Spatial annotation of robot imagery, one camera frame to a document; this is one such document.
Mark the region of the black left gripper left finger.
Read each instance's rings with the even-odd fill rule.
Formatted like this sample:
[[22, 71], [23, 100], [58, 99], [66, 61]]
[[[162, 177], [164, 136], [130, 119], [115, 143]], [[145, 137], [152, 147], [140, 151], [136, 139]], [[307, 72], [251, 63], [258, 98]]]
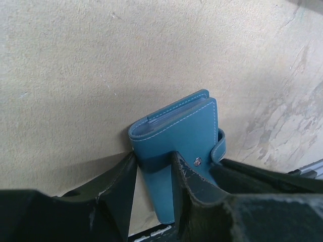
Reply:
[[130, 152], [61, 197], [1, 190], [1, 241], [127, 241], [135, 183]]

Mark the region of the blue leather card holder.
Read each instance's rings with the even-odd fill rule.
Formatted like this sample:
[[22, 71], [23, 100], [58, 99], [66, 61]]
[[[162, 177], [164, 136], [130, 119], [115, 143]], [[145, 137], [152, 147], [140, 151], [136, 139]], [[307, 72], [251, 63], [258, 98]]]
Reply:
[[174, 222], [171, 153], [215, 184], [209, 170], [226, 153], [225, 133], [218, 126], [217, 101], [201, 89], [138, 120], [128, 130], [157, 219]]

